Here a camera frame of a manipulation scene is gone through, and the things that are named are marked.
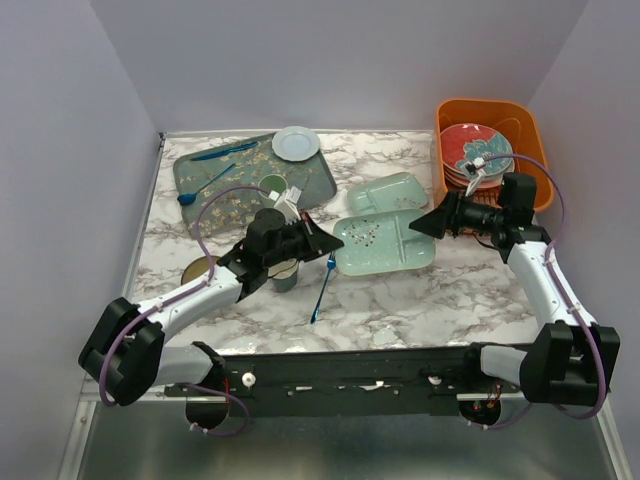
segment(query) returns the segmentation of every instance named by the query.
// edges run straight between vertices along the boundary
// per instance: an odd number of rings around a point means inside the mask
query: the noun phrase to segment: lavender wall
[[[587,0],[91,0],[163,131],[425,128],[527,103]]]
[[[84,0],[2,2],[0,478],[56,478],[158,136]]]
[[[552,171],[569,211],[559,248],[583,303],[622,336],[610,397],[640,475],[640,3],[586,7],[534,96]],[[557,221],[557,211],[545,221]]]

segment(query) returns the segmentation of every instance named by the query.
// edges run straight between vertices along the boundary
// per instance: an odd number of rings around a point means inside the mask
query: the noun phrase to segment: blue spoon
[[[214,153],[206,153],[204,155],[200,155],[199,157],[193,157],[191,159],[192,162],[200,162],[202,160],[211,160],[212,158],[220,158],[225,155],[229,155],[233,152],[241,152],[243,150],[248,150],[258,145],[258,142],[245,143],[244,145],[240,145],[239,147],[227,148],[226,150],[221,150],[219,152]]]
[[[311,315],[311,324],[316,323],[318,319],[318,315],[320,314],[320,302],[322,302],[322,297],[324,296],[324,290],[327,288],[327,283],[329,282],[329,275],[331,275],[331,271],[336,268],[336,254],[335,252],[331,252],[329,255],[329,260],[327,260],[327,276],[324,278],[324,283],[322,284],[322,290],[320,290],[320,297],[318,298],[318,303],[316,303],[316,308],[313,311],[313,315]]]
[[[213,180],[209,180],[207,183],[205,183],[203,186],[201,186],[198,190],[196,190],[193,193],[183,193],[182,195],[178,195],[178,203],[180,205],[182,205],[183,207],[185,205],[191,205],[193,202],[196,201],[196,198],[198,197],[198,194],[204,190],[205,188],[207,188],[209,185],[211,185],[213,182],[215,182],[217,179],[219,179],[221,176],[223,176],[225,173],[230,172],[231,170],[233,170],[236,167],[235,163],[232,163],[231,165],[229,165],[227,168],[225,168],[222,172],[220,172],[218,175],[216,175]]]

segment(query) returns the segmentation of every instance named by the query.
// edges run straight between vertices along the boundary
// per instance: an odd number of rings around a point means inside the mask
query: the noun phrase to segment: green cup
[[[258,183],[258,186],[261,189],[266,190],[268,192],[266,194],[259,192],[260,201],[262,202],[262,205],[265,208],[273,208],[276,202],[275,200],[271,200],[269,198],[269,193],[277,192],[278,194],[281,194],[288,188],[289,185],[287,184],[287,181],[284,179],[284,177],[280,175],[272,174],[272,175],[267,175],[262,180],[260,180],[260,183]]]

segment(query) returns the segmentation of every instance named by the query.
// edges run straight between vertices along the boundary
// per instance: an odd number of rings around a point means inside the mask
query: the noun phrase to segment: mint green plate
[[[349,208],[357,215],[421,208],[429,201],[418,179],[407,172],[378,178],[351,188],[347,193],[347,200]]]
[[[344,242],[336,250],[338,270],[358,276],[423,268],[436,256],[433,237],[409,230],[409,224],[424,215],[406,209],[343,218],[333,235]]]

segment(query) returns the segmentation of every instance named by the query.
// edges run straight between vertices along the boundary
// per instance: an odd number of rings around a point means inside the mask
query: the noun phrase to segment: orange plastic bin
[[[449,190],[459,190],[459,187],[445,179],[440,142],[442,131],[458,123],[477,123],[494,128],[509,140],[514,153],[527,155],[540,162],[547,169],[549,167],[535,118],[525,107],[501,100],[452,98],[440,104],[436,110],[434,147],[437,159],[432,156],[431,162],[435,205],[440,204]],[[520,160],[515,162],[517,172],[528,173],[536,178],[538,183],[534,204],[536,212],[549,207],[553,201],[554,192],[546,175],[529,162]],[[473,200],[497,206],[498,191],[498,188],[478,190],[473,196]]]

